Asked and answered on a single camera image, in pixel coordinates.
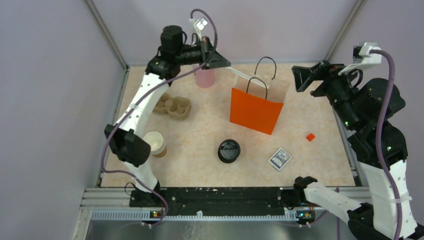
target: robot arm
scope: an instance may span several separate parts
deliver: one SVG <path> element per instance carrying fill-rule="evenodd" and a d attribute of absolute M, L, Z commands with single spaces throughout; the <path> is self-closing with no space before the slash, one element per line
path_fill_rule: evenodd
<path fill-rule="evenodd" d="M 201 22 L 204 25 L 206 24 L 203 18 Z M 131 104 L 124 115 L 116 121 L 115 125 L 126 117 L 113 134 L 109 143 L 112 153 L 117 155 L 118 159 L 152 190 L 158 190 L 160 184 L 149 165 L 148 158 L 151 147 L 143 141 L 143 131 L 156 103 L 171 86 L 171 83 L 164 84 L 151 92 L 152 89 L 167 80 L 175 78 L 180 73 L 180 66 L 182 65 L 206 62 L 202 69 L 215 69 L 231 65 L 227 59 L 214 50 L 207 36 L 203 36 L 195 44 L 191 45 L 183 42 L 183 35 L 187 38 L 187 35 L 179 26 L 170 25 L 163 29 L 160 36 L 161 46 L 158 48 L 156 56 L 148 63 L 141 85 Z M 137 104 L 137 101 L 147 92 L 151 93 Z M 110 124 L 106 126 L 104 130 L 106 137 L 113 132 L 114 127 L 114 125 Z M 135 186 L 140 192 L 140 198 L 145 200 L 146 206 L 153 205 L 158 200 L 138 182 L 136 182 Z"/>
<path fill-rule="evenodd" d="M 312 177 L 299 177 L 294 189 L 301 202 L 318 204 L 348 224 L 353 235 L 364 240 L 388 240 L 395 236 L 397 225 L 396 203 L 401 203 L 401 237 L 418 239 L 424 235 L 423 226 L 417 224 L 411 213 L 406 185 L 406 158 L 408 156 L 405 137 L 387 119 L 405 107 L 399 90 L 393 86 L 382 128 L 382 153 L 389 172 L 395 180 L 400 199 L 395 199 L 392 186 L 377 156 L 376 125 L 388 81 L 374 78 L 361 89 L 351 85 L 355 70 L 365 70 L 378 65 L 381 55 L 370 50 L 380 50 L 374 43 L 355 47 L 354 64 L 330 64 L 321 61 L 311 68 L 294 66 L 297 92 L 303 92 L 313 81 L 323 80 L 310 94 L 327 97 L 344 127 L 355 131 L 348 138 L 358 161 L 365 172 L 373 205 L 351 200 L 333 192 Z"/>

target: bag handle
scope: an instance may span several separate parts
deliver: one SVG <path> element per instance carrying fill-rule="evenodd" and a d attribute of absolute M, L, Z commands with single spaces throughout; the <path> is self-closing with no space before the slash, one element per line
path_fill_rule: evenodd
<path fill-rule="evenodd" d="M 269 56 L 263 56 L 261 59 L 259 59 L 259 61 L 256 64 L 256 68 L 254 69 L 254 74 L 256 75 L 256 71 L 258 70 L 259 63 L 261 63 L 262 59 L 270 59 L 271 61 L 274 62 L 274 67 L 275 67 L 274 76 L 271 79 L 271 80 L 274 80 L 276 78 L 276 74 L 277 74 L 277 63 L 276 63 L 276 61 L 274 61 L 274 59 L 272 59 L 272 57 L 269 57 Z"/>
<path fill-rule="evenodd" d="M 257 80 L 261 81 L 261 82 L 263 83 L 263 85 L 265 85 L 265 90 L 266 90 L 266 93 L 265 93 L 265 100 L 267 100 L 267 98 L 268 98 L 268 88 L 267 88 L 267 85 L 265 84 L 265 82 L 264 82 L 264 81 L 262 81 L 261 79 L 259 79 L 259 78 L 255 77 L 255 76 L 253 76 L 253 77 L 251 77 L 251 78 L 249 79 L 249 82 L 247 83 L 246 93 L 248 93 L 248 91 L 249 91 L 249 85 L 251 84 L 251 80 L 252 80 L 252 79 L 257 79 Z"/>

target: speckled tabletop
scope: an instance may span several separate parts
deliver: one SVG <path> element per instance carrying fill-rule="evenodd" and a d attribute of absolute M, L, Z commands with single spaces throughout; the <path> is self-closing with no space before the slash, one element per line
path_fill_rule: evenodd
<path fill-rule="evenodd" d="M 190 116 L 185 120 L 167 114 L 152 113 L 144 134 L 157 131 L 165 138 L 167 154 L 163 158 L 150 156 L 149 162 L 161 187 L 271 187 L 293 186 L 298 176 L 312 176 L 327 186 L 354 186 L 354 179 L 333 111 L 325 97 L 312 97 L 309 92 L 295 91 L 291 71 L 293 64 L 278 64 L 274 81 L 289 84 L 284 107 L 272 135 L 231 123 L 231 89 L 237 77 L 228 69 L 216 70 L 216 82 L 210 88 L 200 88 L 193 74 L 175 81 L 167 90 L 173 97 L 191 100 Z M 254 64 L 233 65 L 234 69 L 253 75 Z M 259 76 L 270 76 L 271 64 L 262 64 Z M 193 69 L 181 68 L 182 73 Z M 145 67 L 131 67 L 120 115 L 136 94 Z M 309 142 L 310 133 L 315 139 Z M 219 144 L 236 140 L 241 148 L 238 159 L 223 163 L 218 159 Z M 283 148 L 292 159 L 277 171 L 268 159 Z M 125 169 L 117 157 L 109 153 L 106 169 Z M 104 174 L 102 187 L 123 187 L 131 177 Z"/>

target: playing card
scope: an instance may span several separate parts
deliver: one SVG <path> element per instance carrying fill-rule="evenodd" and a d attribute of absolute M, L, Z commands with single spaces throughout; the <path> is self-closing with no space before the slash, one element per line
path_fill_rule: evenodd
<path fill-rule="evenodd" d="M 292 156 L 288 154 L 284 149 L 280 148 L 277 152 L 272 155 L 268 162 L 278 171 L 280 171 L 283 166 L 292 159 Z"/>

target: purple wall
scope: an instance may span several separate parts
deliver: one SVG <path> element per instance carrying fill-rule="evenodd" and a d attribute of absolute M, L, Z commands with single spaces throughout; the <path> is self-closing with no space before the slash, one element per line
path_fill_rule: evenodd
<path fill-rule="evenodd" d="M 406 107 L 390 122 L 406 137 L 409 157 L 406 181 L 415 219 L 424 224 L 424 1 L 369 0 L 358 14 L 332 63 L 352 63 L 352 49 L 362 42 L 379 42 L 396 64 L 395 84 Z M 364 72 L 364 80 L 388 78 L 383 59 L 380 66 Z"/>
<path fill-rule="evenodd" d="M 123 74 L 84 1 L 1 1 L 0 239 L 71 238 Z"/>
<path fill-rule="evenodd" d="M 280 62 L 317 61 L 326 55 L 355 1 L 94 0 L 94 3 L 127 63 L 140 65 L 156 54 L 163 27 L 179 25 L 192 33 L 189 18 L 195 8 L 206 11 L 215 22 L 218 50 L 232 62 L 256 62 L 265 55 Z"/>

